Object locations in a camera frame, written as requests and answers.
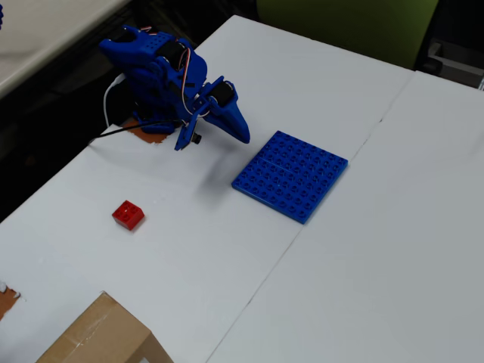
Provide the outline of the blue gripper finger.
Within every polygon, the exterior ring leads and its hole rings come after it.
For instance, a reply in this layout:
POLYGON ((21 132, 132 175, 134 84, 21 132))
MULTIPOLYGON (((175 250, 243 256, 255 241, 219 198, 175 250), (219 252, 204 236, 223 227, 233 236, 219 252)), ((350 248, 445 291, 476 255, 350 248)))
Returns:
POLYGON ((217 116, 212 111, 207 111, 203 115, 203 119, 216 126, 217 128, 221 129, 222 131, 229 134, 231 137, 236 138, 237 133, 234 128, 233 121, 230 117, 226 117, 225 115, 217 116))
POLYGON ((238 108, 236 96, 222 108, 221 118, 224 130, 229 135, 244 144, 250 143, 249 126, 238 108))

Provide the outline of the blue gripper body with servo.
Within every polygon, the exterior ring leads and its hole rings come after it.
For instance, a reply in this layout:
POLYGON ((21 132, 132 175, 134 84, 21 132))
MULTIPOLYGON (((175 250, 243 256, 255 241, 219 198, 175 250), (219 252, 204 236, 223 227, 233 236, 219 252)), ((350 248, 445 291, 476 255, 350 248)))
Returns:
POLYGON ((237 98, 234 85, 220 76, 213 83, 205 83, 194 101, 194 110, 199 117, 221 116, 226 107, 237 98))

